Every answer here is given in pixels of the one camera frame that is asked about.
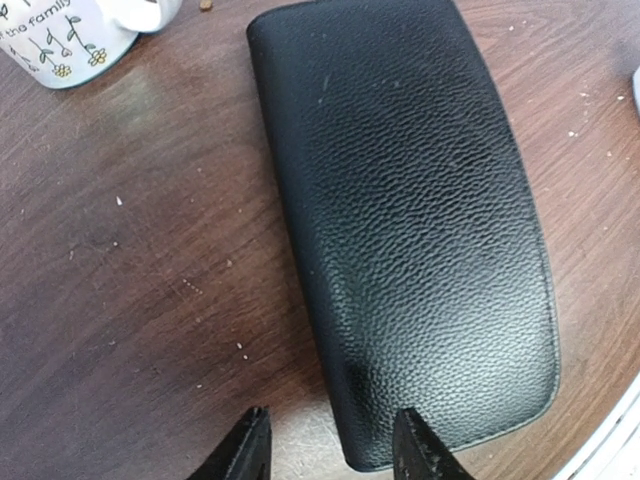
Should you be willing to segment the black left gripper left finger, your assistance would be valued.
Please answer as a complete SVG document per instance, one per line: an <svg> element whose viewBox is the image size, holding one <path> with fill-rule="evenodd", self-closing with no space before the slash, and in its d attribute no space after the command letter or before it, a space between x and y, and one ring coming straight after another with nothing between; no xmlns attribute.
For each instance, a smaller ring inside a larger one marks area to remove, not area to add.
<svg viewBox="0 0 640 480"><path fill-rule="evenodd" d="M251 407L188 480L269 480L272 428L265 407Z"/></svg>

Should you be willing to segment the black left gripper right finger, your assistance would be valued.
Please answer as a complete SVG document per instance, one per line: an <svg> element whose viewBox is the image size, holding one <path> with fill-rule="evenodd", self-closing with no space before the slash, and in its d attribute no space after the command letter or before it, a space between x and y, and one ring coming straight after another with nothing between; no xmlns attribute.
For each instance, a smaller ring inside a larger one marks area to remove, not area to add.
<svg viewBox="0 0 640 480"><path fill-rule="evenodd" d="M393 475L399 480L470 480L470 474L413 408L400 410L393 429Z"/></svg>

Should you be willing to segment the black zippered tool case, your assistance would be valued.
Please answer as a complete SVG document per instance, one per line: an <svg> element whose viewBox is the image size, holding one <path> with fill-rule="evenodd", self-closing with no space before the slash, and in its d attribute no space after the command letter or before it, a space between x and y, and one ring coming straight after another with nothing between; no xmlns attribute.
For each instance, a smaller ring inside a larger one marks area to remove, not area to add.
<svg viewBox="0 0 640 480"><path fill-rule="evenodd" d="M247 28L297 272L346 463L396 413L452 449L539 418L553 282L501 98L451 1L309 1Z"/></svg>

